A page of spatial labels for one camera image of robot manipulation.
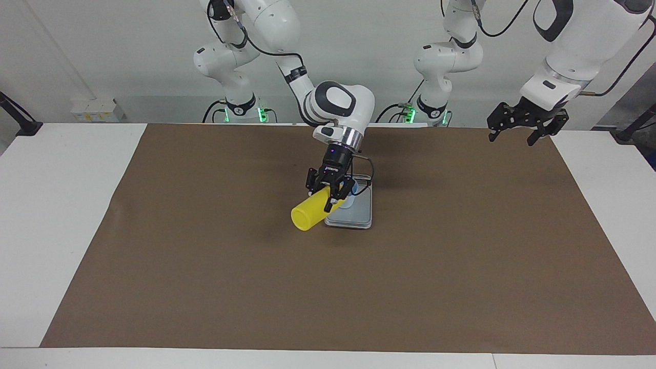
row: yellow cylinder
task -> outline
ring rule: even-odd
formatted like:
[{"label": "yellow cylinder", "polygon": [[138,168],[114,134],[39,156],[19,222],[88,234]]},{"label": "yellow cylinder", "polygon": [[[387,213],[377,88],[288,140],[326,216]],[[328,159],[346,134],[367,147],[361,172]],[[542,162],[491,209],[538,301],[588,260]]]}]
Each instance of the yellow cylinder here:
[{"label": "yellow cylinder", "polygon": [[293,208],[291,221],[300,230],[310,230],[344,203],[344,200],[339,200],[333,205],[331,212],[326,213],[323,208],[328,198],[330,198],[330,187],[326,186]]}]

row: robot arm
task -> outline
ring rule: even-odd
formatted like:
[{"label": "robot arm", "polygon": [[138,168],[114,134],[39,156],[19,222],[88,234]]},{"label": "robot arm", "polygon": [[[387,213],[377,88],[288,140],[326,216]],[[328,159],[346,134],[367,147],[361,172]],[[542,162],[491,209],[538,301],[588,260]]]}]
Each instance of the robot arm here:
[{"label": "robot arm", "polygon": [[530,146],[557,134],[569,119],[563,107],[638,31],[652,7],[653,0],[541,0],[533,21],[552,50],[522,87],[519,103],[502,102],[488,117],[490,141],[517,126],[535,129]]},{"label": "robot arm", "polygon": [[314,85],[300,55],[295,54],[300,22],[288,0],[237,0],[248,15],[292,90],[303,120],[315,127],[313,137],[328,144],[323,165],[310,169],[306,187],[311,194],[329,186],[325,211],[347,197],[355,181],[348,174],[371,121],[375,99],[368,88],[333,81]]},{"label": "robot arm", "polygon": [[[480,9],[485,0],[477,4]],[[483,61],[471,0],[449,0],[444,29],[451,36],[449,42],[425,45],[415,56],[415,68],[424,77],[424,84],[414,108],[420,120],[431,123],[442,121],[449,102],[452,86],[445,75],[474,70]]]},{"label": "robot arm", "polygon": [[248,77],[236,69],[256,59],[260,53],[243,42],[243,34],[230,19],[222,1],[200,0],[219,40],[200,48],[194,64],[205,77],[217,80],[226,93],[227,115],[233,120],[259,121],[259,101]]}]

